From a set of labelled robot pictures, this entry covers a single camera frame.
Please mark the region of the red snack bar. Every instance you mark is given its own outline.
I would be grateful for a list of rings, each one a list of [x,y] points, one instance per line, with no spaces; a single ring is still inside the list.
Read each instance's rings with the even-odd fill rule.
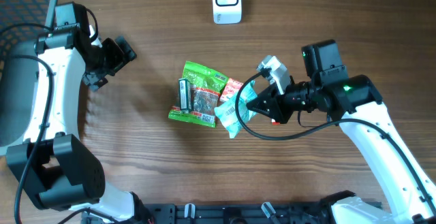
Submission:
[[[280,124],[281,124],[281,123],[277,122],[277,121],[274,120],[274,119],[271,119],[271,123],[272,123],[273,125],[280,125]]]

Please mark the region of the orange tissue pack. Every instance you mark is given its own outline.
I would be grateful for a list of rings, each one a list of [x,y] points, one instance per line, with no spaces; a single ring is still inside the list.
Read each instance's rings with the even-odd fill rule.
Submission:
[[[241,88],[242,85],[243,85],[242,82],[239,82],[235,79],[229,78],[219,100],[223,103],[227,102],[235,94],[237,94],[237,92],[239,91],[239,89]]]

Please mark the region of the teal tissue pack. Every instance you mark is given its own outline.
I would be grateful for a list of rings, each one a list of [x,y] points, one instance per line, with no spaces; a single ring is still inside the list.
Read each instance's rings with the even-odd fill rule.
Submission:
[[[247,102],[257,97],[257,94],[254,91],[254,85],[255,81],[253,80],[243,89],[238,100],[239,115],[244,123],[248,123],[257,114],[256,112],[247,109]],[[214,108],[215,116],[229,132],[229,137],[231,139],[235,138],[239,131],[243,128],[236,115],[236,95],[237,94],[235,94],[227,102],[221,102],[221,105]]]

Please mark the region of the green white small box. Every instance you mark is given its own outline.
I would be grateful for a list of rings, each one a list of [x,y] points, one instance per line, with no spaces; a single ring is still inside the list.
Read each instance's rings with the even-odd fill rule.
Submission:
[[[178,91],[181,112],[190,113],[192,111],[191,84],[188,79],[180,78],[178,80]]]

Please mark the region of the green snack bag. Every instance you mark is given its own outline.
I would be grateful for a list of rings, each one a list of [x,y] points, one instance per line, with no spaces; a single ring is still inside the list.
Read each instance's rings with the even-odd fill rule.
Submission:
[[[182,78],[178,80],[178,91],[181,91],[181,81],[186,80],[190,85],[189,112],[180,107],[180,93],[176,104],[169,111],[168,118],[186,123],[193,123],[207,127],[215,127],[215,111],[221,92],[229,78],[224,74],[191,61],[186,61]]]

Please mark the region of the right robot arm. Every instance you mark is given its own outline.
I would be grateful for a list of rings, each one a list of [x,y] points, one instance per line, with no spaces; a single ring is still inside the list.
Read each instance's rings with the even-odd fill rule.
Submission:
[[[265,57],[257,74],[269,82],[247,104],[285,124],[295,112],[319,110],[355,144],[376,177],[389,211],[342,191],[325,197],[309,214],[322,223],[434,223],[435,184],[397,132],[382,95],[364,75],[349,76],[337,43],[304,46],[306,82],[294,82],[277,57]]]

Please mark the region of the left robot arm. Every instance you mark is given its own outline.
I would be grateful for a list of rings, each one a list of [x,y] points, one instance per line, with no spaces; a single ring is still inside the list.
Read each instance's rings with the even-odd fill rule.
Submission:
[[[104,169],[78,135],[80,87],[101,88],[136,57],[124,37],[98,38],[90,9],[70,2],[54,9],[56,25],[39,35],[30,56],[38,66],[31,120],[21,144],[6,150],[7,166],[40,209],[85,213],[105,223],[153,223],[132,192],[106,181]]]

